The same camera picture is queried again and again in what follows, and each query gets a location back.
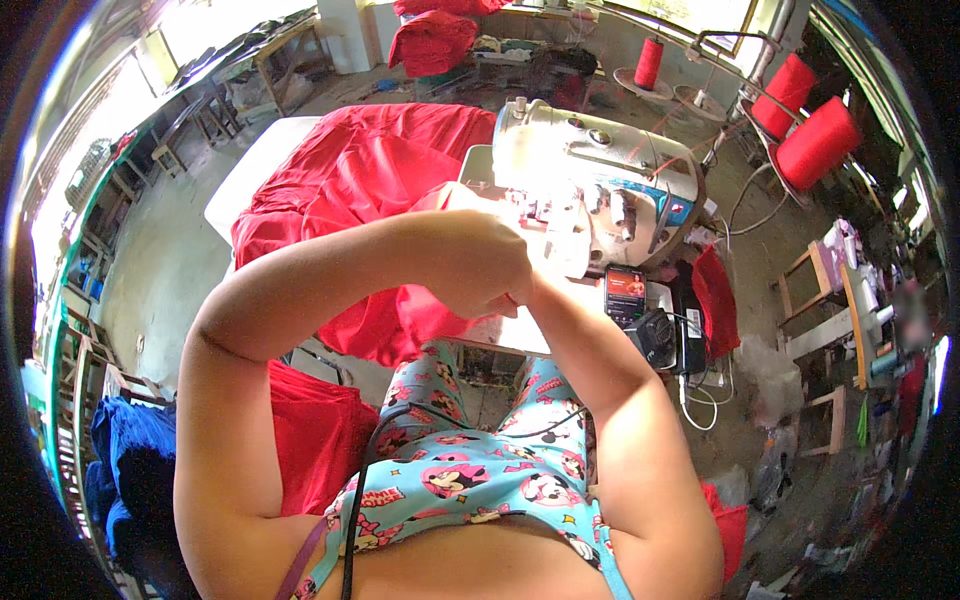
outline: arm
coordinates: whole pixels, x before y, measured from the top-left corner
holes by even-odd
[[[607,315],[545,279],[537,279],[528,308],[593,415],[604,521],[634,597],[719,591],[719,533],[660,379]]]
[[[273,597],[316,523],[278,517],[270,359],[383,289],[420,283],[474,317],[516,311],[504,294],[529,279],[523,241],[493,217],[431,211],[272,252],[218,286],[187,335],[177,411],[174,515],[203,597]]]

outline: red thread spool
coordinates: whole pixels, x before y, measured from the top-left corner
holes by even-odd
[[[860,144],[862,135],[843,101],[833,96],[817,108],[777,150],[780,172],[806,191]]]
[[[797,55],[791,53],[765,90],[785,107],[797,112],[806,102],[810,88],[816,83],[816,74],[798,59]],[[756,99],[753,114],[760,125],[777,139],[783,139],[793,125],[793,118],[766,96]]]
[[[652,91],[660,72],[660,59],[663,58],[663,44],[647,37],[643,40],[643,51],[636,62],[634,83],[647,91]]]

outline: spool holder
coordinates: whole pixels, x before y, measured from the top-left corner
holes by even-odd
[[[697,116],[720,123],[727,121],[727,109],[704,89],[693,87],[692,85],[680,84],[676,85],[673,91],[677,94],[677,100]],[[693,104],[693,102],[701,91],[704,92],[703,102],[700,106],[697,106]]]
[[[786,190],[786,193],[793,198],[794,202],[796,202],[800,208],[803,210],[810,209],[810,207],[813,206],[813,201],[810,198],[810,195],[806,192],[798,190],[786,180],[786,177],[783,176],[783,172],[780,169],[780,162],[777,160],[777,150],[780,149],[780,141],[766,131],[766,129],[760,125],[759,121],[756,120],[753,114],[754,103],[746,98],[741,98],[739,106],[740,111],[747,116],[747,119],[754,126],[756,134],[759,136],[760,142],[763,143],[763,148],[767,151],[767,157],[770,159],[770,163],[773,165],[774,172],[777,173],[777,177],[780,179],[780,184],[783,186],[783,189]]]
[[[654,88],[643,89],[639,85],[634,83],[634,71],[630,67],[621,67],[613,71],[613,78],[620,85],[623,85],[630,91],[634,92],[639,98],[644,100],[649,100],[654,104],[659,105],[672,105],[673,104],[673,88],[670,87],[670,84],[662,80],[660,77],[657,77],[657,82],[654,84]]]

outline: minnie mouse print top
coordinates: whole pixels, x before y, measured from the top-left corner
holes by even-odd
[[[617,600],[632,598],[613,559],[610,527],[600,503],[586,495],[581,454],[551,445],[536,450],[522,440],[477,430],[452,430],[404,444],[367,472],[354,552],[366,552],[433,527],[483,523],[501,516],[532,516],[553,528],[588,564],[601,571]],[[277,598],[309,600],[344,556],[346,525],[357,475],[324,512],[284,580]],[[326,552],[302,573],[325,529]]]

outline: red cloth pile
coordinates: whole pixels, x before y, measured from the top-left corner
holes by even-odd
[[[396,30],[388,66],[402,62],[407,77],[441,75],[460,64],[477,31],[466,17],[427,11]]]
[[[701,482],[700,489],[713,512],[713,518],[720,529],[720,542],[723,544],[723,583],[727,583],[740,568],[743,558],[743,542],[747,538],[747,507],[726,507],[717,495],[717,489],[711,484]]]
[[[443,194],[428,192],[459,177],[470,146],[491,143],[495,120],[490,112],[452,105],[334,110],[233,224],[236,267],[301,240],[443,205]],[[396,367],[420,356],[423,343],[470,325],[426,289],[404,285],[357,302],[319,334],[341,354]]]
[[[736,332],[736,302],[727,270],[712,244],[693,261],[692,279],[693,292],[704,309],[707,349],[712,358],[723,358],[740,346],[740,336]]]
[[[487,16],[510,4],[510,0],[394,0],[396,14],[444,11],[467,16]]]
[[[378,421],[360,392],[270,363],[282,516],[322,515],[363,463]]]

